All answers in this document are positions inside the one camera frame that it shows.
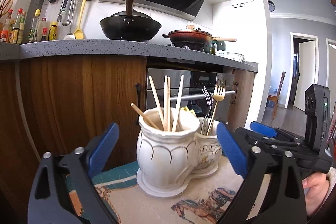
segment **yellow spatula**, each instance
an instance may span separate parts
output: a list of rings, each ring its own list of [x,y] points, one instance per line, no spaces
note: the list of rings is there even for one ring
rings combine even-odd
[[[76,31],[73,33],[75,35],[76,39],[84,39],[84,34],[81,30],[81,21],[82,21],[82,16],[83,16],[85,3],[86,3],[86,0],[83,0],[82,1],[81,12],[79,14],[79,19],[78,19],[78,25],[77,25]]]

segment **fork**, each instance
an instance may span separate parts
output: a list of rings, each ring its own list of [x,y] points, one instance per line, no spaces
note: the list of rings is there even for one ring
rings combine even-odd
[[[224,97],[225,97],[226,77],[225,77],[225,84],[223,84],[222,79],[219,81],[218,84],[219,85],[216,85],[214,93],[213,93],[213,99],[216,101],[216,104],[215,104],[215,107],[214,107],[214,110],[213,110],[213,113],[212,113],[212,116],[211,116],[211,120],[210,120],[210,123],[209,123],[209,128],[208,128],[208,131],[207,131],[207,134],[206,134],[207,136],[209,135],[209,133],[211,131],[211,128],[212,128],[212,125],[213,125],[213,119],[215,117],[217,104],[218,104],[218,102],[223,101]]]
[[[206,128],[207,128],[207,123],[208,123],[208,119],[209,119],[209,114],[211,112],[212,109],[212,98],[210,98],[210,95],[206,89],[206,87],[203,88],[202,90],[205,99],[207,101],[207,112],[204,116],[203,122],[202,122],[202,126],[201,126],[201,134],[204,134],[206,132]]]

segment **blue gripper pad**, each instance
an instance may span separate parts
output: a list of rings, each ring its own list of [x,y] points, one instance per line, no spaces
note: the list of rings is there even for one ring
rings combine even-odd
[[[106,130],[106,133],[101,138],[100,143],[97,145],[95,151],[89,158],[87,174],[90,179],[102,172],[107,159],[118,141],[118,138],[119,127],[116,123],[113,123]]]
[[[229,130],[222,123],[217,126],[217,139],[236,174],[246,178],[248,173],[247,158],[233,139]]]
[[[265,126],[265,125],[263,125],[261,123],[258,123],[258,122],[252,122],[250,124],[250,128],[254,132],[265,135],[268,138],[276,137],[278,135],[274,128]]]

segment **wooden floor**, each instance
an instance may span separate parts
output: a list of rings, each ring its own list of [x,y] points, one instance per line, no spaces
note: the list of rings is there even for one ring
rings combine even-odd
[[[301,109],[289,104],[287,109],[279,107],[274,120],[272,120],[272,112],[273,107],[265,108],[262,124],[274,128],[282,128],[300,136],[305,136],[306,114]]]

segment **kitchen countertop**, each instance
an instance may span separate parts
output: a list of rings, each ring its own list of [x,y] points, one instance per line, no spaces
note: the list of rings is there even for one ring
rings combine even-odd
[[[258,63],[237,62],[205,52],[164,46],[149,42],[119,41],[108,39],[81,39],[35,42],[23,45],[8,44],[4,42],[0,43],[0,61],[22,60],[43,56],[82,54],[163,57],[186,60],[189,62],[217,64],[240,70],[258,72]]]

